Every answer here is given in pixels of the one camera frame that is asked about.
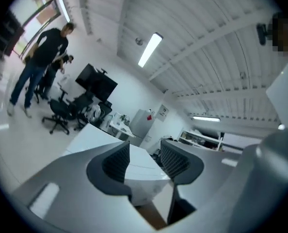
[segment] floor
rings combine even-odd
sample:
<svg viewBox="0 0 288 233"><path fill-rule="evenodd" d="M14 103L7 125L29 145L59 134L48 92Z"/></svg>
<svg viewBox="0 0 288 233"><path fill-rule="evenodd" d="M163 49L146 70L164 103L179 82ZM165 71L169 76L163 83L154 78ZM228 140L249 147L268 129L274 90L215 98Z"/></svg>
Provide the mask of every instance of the floor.
<svg viewBox="0 0 288 233"><path fill-rule="evenodd" d="M32 118L27 118L22 110L24 91L15 107L15 114L12 117L7 115L10 93L23 68L15 53L4 61L0 60L0 185L6 193L12 193L33 174L61 156L77 134L70 130L70 135L62 131L50 135L52 123L42 123L41 119L52 115L52 112L42 100L37 104L36 99L32 99ZM172 192L172 186L166 185L152 201L165 222Z"/></svg>

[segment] black monitor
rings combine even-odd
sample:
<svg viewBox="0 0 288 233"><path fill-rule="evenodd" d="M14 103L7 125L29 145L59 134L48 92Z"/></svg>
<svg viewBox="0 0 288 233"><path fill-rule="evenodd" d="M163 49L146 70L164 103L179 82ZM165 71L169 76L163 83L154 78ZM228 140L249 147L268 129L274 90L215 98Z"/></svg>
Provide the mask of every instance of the black monitor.
<svg viewBox="0 0 288 233"><path fill-rule="evenodd" d="M76 82L87 91L91 91L98 99L105 102L117 83L88 64L77 77Z"/></svg>

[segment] desk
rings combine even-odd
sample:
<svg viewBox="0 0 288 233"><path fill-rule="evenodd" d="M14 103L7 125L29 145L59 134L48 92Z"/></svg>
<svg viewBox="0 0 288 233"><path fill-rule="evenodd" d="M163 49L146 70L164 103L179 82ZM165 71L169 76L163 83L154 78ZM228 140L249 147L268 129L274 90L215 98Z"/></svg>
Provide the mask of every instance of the desk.
<svg viewBox="0 0 288 233"><path fill-rule="evenodd" d="M116 142L121 140L87 124L73 139L63 156ZM134 206L149 203L169 181L170 178L146 150L130 144L130 164L126 170L125 184L132 190L131 202Z"/></svg>
<svg viewBox="0 0 288 233"><path fill-rule="evenodd" d="M122 133L131 136L131 137L135 137L134 134L132 134L131 129L124 123L120 122L118 123L114 123L114 121L112 120L110 122L110 126L116 130L118 130L117 134L116 134L116 138L119 138L121 136Z"/></svg>

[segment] hair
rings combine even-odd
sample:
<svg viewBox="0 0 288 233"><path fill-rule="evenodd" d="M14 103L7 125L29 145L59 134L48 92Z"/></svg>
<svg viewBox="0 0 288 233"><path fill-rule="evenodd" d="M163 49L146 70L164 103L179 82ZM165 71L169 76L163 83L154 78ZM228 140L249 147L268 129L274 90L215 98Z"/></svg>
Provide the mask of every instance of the hair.
<svg viewBox="0 0 288 233"><path fill-rule="evenodd" d="M70 30L74 30L75 28L75 25L74 23L72 22L68 22L66 25L65 25L66 28L70 29Z"/></svg>

